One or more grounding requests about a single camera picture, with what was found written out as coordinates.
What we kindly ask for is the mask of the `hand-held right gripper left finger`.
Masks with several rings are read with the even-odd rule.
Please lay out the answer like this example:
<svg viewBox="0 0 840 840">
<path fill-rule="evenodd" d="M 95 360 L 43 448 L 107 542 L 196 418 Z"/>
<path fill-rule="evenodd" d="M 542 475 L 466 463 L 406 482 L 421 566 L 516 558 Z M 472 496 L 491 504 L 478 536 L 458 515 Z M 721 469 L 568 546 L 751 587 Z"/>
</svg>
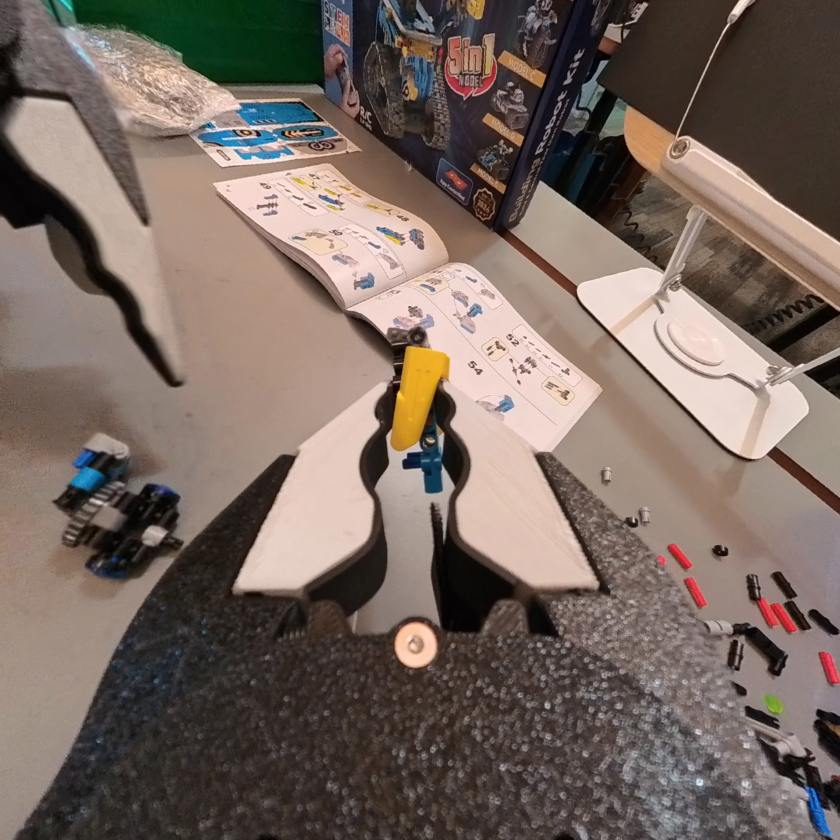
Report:
<svg viewBox="0 0 840 840">
<path fill-rule="evenodd" d="M 301 444 L 234 580 L 235 595 L 366 603 L 382 584 L 386 544 L 375 486 L 388 466 L 389 384 L 375 385 Z"/>
</svg>

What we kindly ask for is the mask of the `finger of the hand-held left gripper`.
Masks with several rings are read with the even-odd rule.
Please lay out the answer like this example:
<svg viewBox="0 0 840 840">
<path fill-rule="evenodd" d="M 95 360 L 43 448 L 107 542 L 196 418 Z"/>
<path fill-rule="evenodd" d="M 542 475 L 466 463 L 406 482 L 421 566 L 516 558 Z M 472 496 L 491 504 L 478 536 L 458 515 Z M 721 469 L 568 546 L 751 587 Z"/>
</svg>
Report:
<svg viewBox="0 0 840 840">
<path fill-rule="evenodd" d="M 53 253 L 85 291 L 110 297 L 126 330 L 171 387 L 185 381 L 175 310 L 154 234 L 66 100 L 25 97 L 2 127 L 2 150 L 60 229 Z"/>
</svg>

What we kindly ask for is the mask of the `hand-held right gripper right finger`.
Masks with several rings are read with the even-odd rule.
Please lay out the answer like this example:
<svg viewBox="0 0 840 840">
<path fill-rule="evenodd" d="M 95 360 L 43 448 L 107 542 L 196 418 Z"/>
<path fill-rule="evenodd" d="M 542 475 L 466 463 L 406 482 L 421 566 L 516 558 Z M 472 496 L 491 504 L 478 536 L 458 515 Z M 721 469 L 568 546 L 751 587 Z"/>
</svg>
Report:
<svg viewBox="0 0 840 840">
<path fill-rule="evenodd" d="M 467 558 L 537 593 L 594 592 L 600 582 L 538 451 L 449 381 L 437 392 L 443 465 L 453 483 L 448 534 Z"/>
</svg>

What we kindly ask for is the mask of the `yellow and blue brick assembly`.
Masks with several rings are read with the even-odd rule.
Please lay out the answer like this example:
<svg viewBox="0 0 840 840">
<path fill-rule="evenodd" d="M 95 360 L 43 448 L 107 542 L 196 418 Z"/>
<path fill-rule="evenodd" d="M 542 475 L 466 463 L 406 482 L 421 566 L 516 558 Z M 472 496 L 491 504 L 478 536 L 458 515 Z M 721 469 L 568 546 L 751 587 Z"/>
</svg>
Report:
<svg viewBox="0 0 840 840">
<path fill-rule="evenodd" d="M 436 400 L 438 386 L 448 378 L 446 353 L 428 347 L 427 333 L 419 326 L 391 327 L 385 334 L 393 352 L 394 413 L 391 447 L 404 453 L 402 467 L 418 469 L 428 495 L 443 491 L 442 428 Z"/>
</svg>

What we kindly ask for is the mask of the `black and blue gear assembly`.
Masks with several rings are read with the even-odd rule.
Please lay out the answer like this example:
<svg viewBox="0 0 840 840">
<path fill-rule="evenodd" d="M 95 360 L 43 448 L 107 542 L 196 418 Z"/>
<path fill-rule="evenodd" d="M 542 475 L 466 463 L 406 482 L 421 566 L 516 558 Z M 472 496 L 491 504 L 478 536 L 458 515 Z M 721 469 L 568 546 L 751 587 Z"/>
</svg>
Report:
<svg viewBox="0 0 840 840">
<path fill-rule="evenodd" d="M 131 449 L 97 432 L 72 461 L 75 475 L 52 504 L 66 518 L 60 543 L 89 552 L 86 568 L 98 578 L 125 581 L 164 554 L 180 552 L 175 530 L 182 497 L 153 482 L 128 485 Z"/>
</svg>

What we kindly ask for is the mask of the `grey desk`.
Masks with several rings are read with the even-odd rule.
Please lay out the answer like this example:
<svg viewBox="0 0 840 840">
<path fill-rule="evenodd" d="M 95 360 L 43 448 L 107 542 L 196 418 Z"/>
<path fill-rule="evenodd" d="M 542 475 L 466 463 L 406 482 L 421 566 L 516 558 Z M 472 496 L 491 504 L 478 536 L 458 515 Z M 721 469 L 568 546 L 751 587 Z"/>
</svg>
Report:
<svg viewBox="0 0 840 840">
<path fill-rule="evenodd" d="M 541 187 L 526 221 L 498 236 L 343 117 L 292 89 L 361 152 L 332 162 L 441 234 L 448 255 L 490 279 L 541 336 L 602 387 L 555 456 L 655 554 L 677 544 L 708 601 L 703 617 L 761 618 L 747 573 L 773 594 L 782 571 L 838 624 L 838 404 L 801 383 L 811 411 L 779 452 L 730 456 L 585 312 L 573 281 L 641 261 Z M 214 183 L 283 165 L 221 171 L 189 139 L 132 141 L 179 307 L 187 382 L 167 387 L 109 299 L 79 290 L 42 227 L 2 220 L 2 838 L 14 838 L 63 764 L 102 674 L 168 570 L 103 581 L 60 546 L 52 500 L 97 431 L 128 443 L 133 476 L 183 496 L 189 543 L 271 462 L 381 382 L 382 339 L 215 193 Z"/>
</svg>

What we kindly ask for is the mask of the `clear plastic bag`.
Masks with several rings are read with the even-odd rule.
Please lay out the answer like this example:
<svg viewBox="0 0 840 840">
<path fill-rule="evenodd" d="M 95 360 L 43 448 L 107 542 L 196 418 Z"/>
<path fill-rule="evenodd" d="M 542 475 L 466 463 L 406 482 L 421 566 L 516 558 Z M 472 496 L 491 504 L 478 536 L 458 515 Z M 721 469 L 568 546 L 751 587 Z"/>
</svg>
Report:
<svg viewBox="0 0 840 840">
<path fill-rule="evenodd" d="M 227 89 L 190 68 L 181 53 L 144 35 L 95 24 L 70 26 L 62 34 L 104 83 L 121 125 L 132 134 L 188 135 L 238 109 Z"/>
</svg>

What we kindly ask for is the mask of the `blue sticker sheet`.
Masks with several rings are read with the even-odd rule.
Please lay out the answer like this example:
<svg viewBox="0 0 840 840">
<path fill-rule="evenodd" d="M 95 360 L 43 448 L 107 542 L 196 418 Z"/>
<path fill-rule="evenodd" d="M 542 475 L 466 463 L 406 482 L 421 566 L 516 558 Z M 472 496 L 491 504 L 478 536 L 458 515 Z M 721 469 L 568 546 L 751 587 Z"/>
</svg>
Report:
<svg viewBox="0 0 840 840">
<path fill-rule="evenodd" d="M 191 134 L 221 167 L 305 161 L 360 148 L 303 100 L 241 101 Z"/>
</svg>

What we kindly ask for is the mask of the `green plastic bin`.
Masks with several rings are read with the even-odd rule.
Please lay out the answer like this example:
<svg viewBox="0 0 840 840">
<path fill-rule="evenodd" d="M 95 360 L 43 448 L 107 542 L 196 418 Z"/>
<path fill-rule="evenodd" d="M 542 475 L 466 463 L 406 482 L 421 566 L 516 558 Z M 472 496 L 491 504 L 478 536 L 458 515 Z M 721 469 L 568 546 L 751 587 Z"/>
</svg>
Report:
<svg viewBox="0 0 840 840">
<path fill-rule="evenodd" d="M 234 84 L 324 80 L 316 1 L 77 1 L 78 23 L 125 28 L 168 46 L 194 70 Z"/>
</svg>

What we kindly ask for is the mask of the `open instruction booklet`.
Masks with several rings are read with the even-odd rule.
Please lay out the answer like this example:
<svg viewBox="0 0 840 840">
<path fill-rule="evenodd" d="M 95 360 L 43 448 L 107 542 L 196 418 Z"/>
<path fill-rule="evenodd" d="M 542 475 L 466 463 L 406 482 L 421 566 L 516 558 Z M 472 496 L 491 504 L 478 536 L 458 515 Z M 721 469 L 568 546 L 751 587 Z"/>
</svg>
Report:
<svg viewBox="0 0 840 840">
<path fill-rule="evenodd" d="M 449 378 L 537 450 L 550 452 L 602 393 L 477 268 L 450 261 L 431 224 L 330 164 L 217 182 L 216 193 L 379 333 L 426 332 Z"/>
</svg>

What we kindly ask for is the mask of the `pile of loose building pieces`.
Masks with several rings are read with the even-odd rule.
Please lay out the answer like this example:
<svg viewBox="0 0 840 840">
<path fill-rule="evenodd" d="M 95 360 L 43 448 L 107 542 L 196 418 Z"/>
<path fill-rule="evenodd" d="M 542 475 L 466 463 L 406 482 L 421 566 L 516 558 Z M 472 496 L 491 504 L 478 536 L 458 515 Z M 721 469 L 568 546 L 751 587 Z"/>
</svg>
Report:
<svg viewBox="0 0 840 840">
<path fill-rule="evenodd" d="M 650 510 L 647 507 L 640 507 L 638 516 L 627 517 L 625 524 L 631 528 L 642 528 L 650 526 Z M 670 559 L 679 565 L 680 571 L 697 572 L 697 564 L 694 563 L 686 552 L 674 542 L 666 546 L 668 558 L 664 555 L 657 556 L 657 562 L 667 568 Z M 743 589 L 749 604 L 749 609 L 758 610 L 768 627 L 782 627 L 788 635 L 808 633 L 813 630 L 813 624 L 802 613 L 793 593 L 795 589 L 789 586 L 789 582 L 781 571 L 775 570 L 771 575 L 772 586 L 784 595 L 783 602 L 769 601 L 762 590 L 760 577 L 755 573 L 744 575 L 744 584 L 741 587 L 740 573 L 738 580 L 728 587 L 728 592 L 740 593 Z M 697 609 L 708 607 L 708 598 L 704 595 L 696 576 L 684 575 L 684 584 Z M 790 666 L 791 655 L 784 651 L 774 640 L 767 635 L 762 628 L 754 624 L 752 620 L 746 622 L 735 622 L 729 620 L 704 620 L 703 627 L 709 637 L 713 639 L 727 639 L 728 644 L 728 670 L 733 674 L 741 674 L 744 650 L 752 649 L 760 656 L 763 664 L 766 664 L 767 676 L 777 679 L 784 674 L 785 667 Z M 820 651 L 818 653 L 820 662 L 820 674 L 823 674 L 826 683 L 838 686 L 838 671 L 836 661 L 831 652 Z M 737 680 L 732 681 L 732 687 L 736 690 L 740 700 L 759 699 L 755 692 L 750 695 L 746 686 L 742 686 Z M 831 775 L 828 779 L 821 776 L 821 771 L 816 763 L 816 755 L 808 748 L 795 731 L 789 731 L 787 726 L 789 719 L 779 719 L 779 715 L 785 714 L 786 705 L 783 700 L 770 692 L 762 693 L 760 698 L 767 708 L 767 712 L 746 703 L 742 708 L 742 716 L 745 717 L 750 730 L 754 733 L 761 749 L 769 756 L 771 766 L 789 782 L 793 784 L 793 792 L 799 795 L 807 808 L 812 824 L 819 838 L 838 838 L 833 835 L 832 829 L 827 822 L 826 814 L 832 808 L 838 814 L 838 773 Z M 828 739 L 838 739 L 838 715 L 833 715 L 832 721 L 827 721 L 823 714 L 826 710 L 815 710 L 815 725 L 818 732 L 823 734 L 827 729 Z"/>
</svg>

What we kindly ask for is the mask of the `dark blue toy kit box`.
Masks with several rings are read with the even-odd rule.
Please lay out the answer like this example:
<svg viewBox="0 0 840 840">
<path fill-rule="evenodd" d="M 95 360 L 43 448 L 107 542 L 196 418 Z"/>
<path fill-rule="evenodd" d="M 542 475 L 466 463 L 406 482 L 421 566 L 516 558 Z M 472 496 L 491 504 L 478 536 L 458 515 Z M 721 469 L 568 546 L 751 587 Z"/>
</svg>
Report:
<svg viewBox="0 0 840 840">
<path fill-rule="evenodd" d="M 322 2 L 328 98 L 472 216 L 518 225 L 626 2 Z"/>
</svg>

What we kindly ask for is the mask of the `black panel with wooden edge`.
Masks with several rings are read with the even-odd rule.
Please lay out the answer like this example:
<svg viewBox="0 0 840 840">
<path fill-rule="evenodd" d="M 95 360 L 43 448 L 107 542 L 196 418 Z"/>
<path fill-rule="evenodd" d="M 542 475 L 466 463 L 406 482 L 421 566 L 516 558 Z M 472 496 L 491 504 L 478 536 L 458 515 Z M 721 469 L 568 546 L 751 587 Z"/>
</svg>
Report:
<svg viewBox="0 0 840 840">
<path fill-rule="evenodd" d="M 602 86 L 675 132 L 734 4 L 649 2 Z M 838 238 L 839 2 L 750 5 L 721 42 L 682 133 Z"/>
</svg>

